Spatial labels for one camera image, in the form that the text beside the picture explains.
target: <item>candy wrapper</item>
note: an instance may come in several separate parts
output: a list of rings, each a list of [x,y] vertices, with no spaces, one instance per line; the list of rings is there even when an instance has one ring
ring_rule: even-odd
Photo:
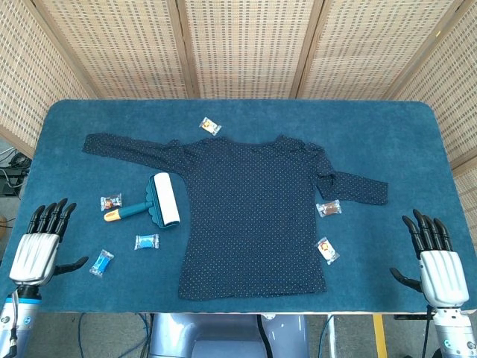
[[[205,117],[203,121],[200,123],[199,127],[205,129],[209,133],[211,133],[213,136],[216,135],[220,129],[222,128],[221,125],[218,125],[214,122],[212,122],[210,119]]]
[[[159,248],[159,234],[136,235],[134,250],[139,250],[140,248]]]
[[[106,250],[101,250],[98,259],[96,260],[92,268],[89,269],[89,272],[91,272],[95,276],[103,277],[104,270],[106,270],[106,267],[113,258],[113,254],[107,252]]]
[[[331,265],[336,259],[340,257],[340,254],[336,252],[336,250],[331,246],[331,243],[328,241],[326,236],[320,241],[318,241],[315,246],[321,252],[328,265]]]
[[[332,201],[326,204],[316,204],[318,213],[323,218],[328,215],[341,214],[341,205],[339,200]]]
[[[101,211],[112,207],[122,207],[121,193],[111,196],[101,196]]]

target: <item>robot finger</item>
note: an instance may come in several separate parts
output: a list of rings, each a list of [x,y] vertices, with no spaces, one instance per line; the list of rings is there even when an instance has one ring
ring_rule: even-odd
[[[419,225],[420,235],[424,239],[426,250],[434,250],[435,247],[432,244],[431,232],[427,226],[426,220],[424,220],[423,215],[416,209],[412,210],[412,213],[414,214],[417,224]]]
[[[28,224],[27,233],[33,233],[37,229],[38,218],[40,217],[44,209],[45,205],[41,205],[35,210],[35,212],[31,216],[30,224]]]
[[[419,230],[416,225],[410,220],[409,217],[403,216],[402,220],[404,224],[408,227],[409,233],[411,234],[412,245],[414,246],[414,251],[416,251],[416,257],[420,260],[420,253],[423,252],[426,248],[423,244],[423,240],[420,237]]]
[[[443,250],[444,249],[443,240],[441,239],[434,222],[427,215],[424,215],[423,217],[424,217],[424,220],[426,220],[426,224],[429,227],[429,230],[431,231],[432,241],[434,243],[435,248],[438,250]]]
[[[58,220],[60,220],[60,214],[63,211],[63,207],[66,205],[68,199],[64,198],[58,201],[56,207],[54,207],[53,212],[50,216],[50,222],[48,223],[48,227],[46,228],[47,233],[53,233],[54,229],[57,227]]]
[[[49,204],[46,209],[43,210],[42,215],[40,216],[40,221],[38,222],[38,227],[35,230],[36,233],[44,233],[46,226],[48,225],[48,220],[50,219],[51,211],[56,207],[57,203]]]
[[[63,235],[65,234],[66,226],[68,225],[68,219],[75,208],[76,208],[76,203],[71,203],[61,213],[61,217],[60,217],[60,220],[58,221],[58,225],[54,229],[54,233],[60,237],[60,242],[63,241]]]
[[[447,231],[446,225],[444,225],[439,219],[434,219],[434,223],[437,227],[437,231],[439,232],[440,237],[442,238],[444,249],[446,249],[447,251],[454,251],[452,249],[452,243],[450,241],[450,235],[449,231]]]

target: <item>lint roller handle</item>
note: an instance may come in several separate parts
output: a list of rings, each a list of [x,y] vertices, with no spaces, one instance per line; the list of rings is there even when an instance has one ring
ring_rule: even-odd
[[[152,201],[146,201],[145,203],[130,205],[129,207],[121,207],[119,209],[116,209],[104,214],[104,220],[106,220],[107,222],[121,220],[127,216],[131,216],[137,213],[142,213],[143,211],[146,211],[153,205],[154,203]]]

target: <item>long-sleeve shirt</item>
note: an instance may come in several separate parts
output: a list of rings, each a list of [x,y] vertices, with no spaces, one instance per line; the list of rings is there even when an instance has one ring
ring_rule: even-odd
[[[315,190],[325,200],[387,202],[383,182],[337,172],[323,148],[278,136],[181,145],[91,134],[83,151],[179,174],[191,210],[179,296],[190,300],[326,291],[314,244]]]

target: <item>white adhesive roll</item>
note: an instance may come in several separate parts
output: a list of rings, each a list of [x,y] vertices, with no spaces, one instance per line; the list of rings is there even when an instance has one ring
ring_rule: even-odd
[[[169,174],[159,173],[154,175],[154,184],[156,185],[157,198],[159,200],[164,225],[166,226],[174,222],[180,222],[176,198],[174,197],[171,177],[169,177]]]

